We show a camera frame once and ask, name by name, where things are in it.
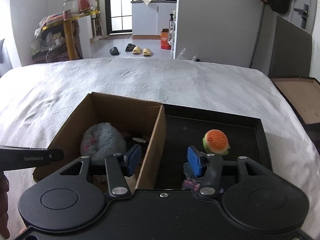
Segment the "bed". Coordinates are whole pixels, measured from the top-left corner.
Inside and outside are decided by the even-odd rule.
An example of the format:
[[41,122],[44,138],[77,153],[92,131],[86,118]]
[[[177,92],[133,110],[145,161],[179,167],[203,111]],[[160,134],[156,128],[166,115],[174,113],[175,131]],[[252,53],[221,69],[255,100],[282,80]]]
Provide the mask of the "bed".
[[[310,211],[302,229],[320,239],[319,154],[289,104],[260,71],[140,57],[15,68],[0,78],[0,145],[46,148],[92,91],[260,118],[274,172],[309,198]],[[23,227],[17,202],[34,183],[32,171],[5,173],[11,182],[12,236]]]

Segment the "yellow table leg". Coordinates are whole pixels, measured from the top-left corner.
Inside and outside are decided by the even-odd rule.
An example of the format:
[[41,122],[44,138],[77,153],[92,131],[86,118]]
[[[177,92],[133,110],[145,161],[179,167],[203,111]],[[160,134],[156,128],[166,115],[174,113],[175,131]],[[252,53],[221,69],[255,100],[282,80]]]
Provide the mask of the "yellow table leg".
[[64,30],[64,36],[66,38],[66,45],[67,45],[69,59],[70,60],[78,59],[75,38],[73,36],[73,30],[72,30],[72,22],[65,21],[63,23],[63,30]]

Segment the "wooden baseboard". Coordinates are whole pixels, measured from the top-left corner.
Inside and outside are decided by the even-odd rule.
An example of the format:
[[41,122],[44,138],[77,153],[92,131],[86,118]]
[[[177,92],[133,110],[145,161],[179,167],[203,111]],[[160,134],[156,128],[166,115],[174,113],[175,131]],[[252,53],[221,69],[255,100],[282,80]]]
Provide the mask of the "wooden baseboard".
[[133,40],[159,40],[160,35],[132,35]]

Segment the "blue gripper pad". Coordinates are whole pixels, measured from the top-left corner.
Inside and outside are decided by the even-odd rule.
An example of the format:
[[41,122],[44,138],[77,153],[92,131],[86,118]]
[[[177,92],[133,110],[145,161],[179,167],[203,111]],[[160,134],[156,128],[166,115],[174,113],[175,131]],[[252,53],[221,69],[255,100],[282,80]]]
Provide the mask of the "blue gripper pad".
[[135,144],[128,153],[125,154],[125,157],[128,158],[126,167],[127,174],[125,176],[131,177],[141,159],[141,146],[139,144]]
[[197,177],[201,177],[203,174],[203,166],[201,164],[201,157],[197,153],[197,149],[194,146],[188,147],[188,162],[192,168],[193,174]]

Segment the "human hand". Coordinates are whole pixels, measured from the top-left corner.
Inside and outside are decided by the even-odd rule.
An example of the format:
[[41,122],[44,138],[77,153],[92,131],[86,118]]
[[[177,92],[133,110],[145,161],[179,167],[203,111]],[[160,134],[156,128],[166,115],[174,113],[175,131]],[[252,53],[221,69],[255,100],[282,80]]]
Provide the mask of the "human hand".
[[8,239],[10,237],[8,224],[8,195],[9,181],[6,176],[3,176],[0,180],[0,234]]

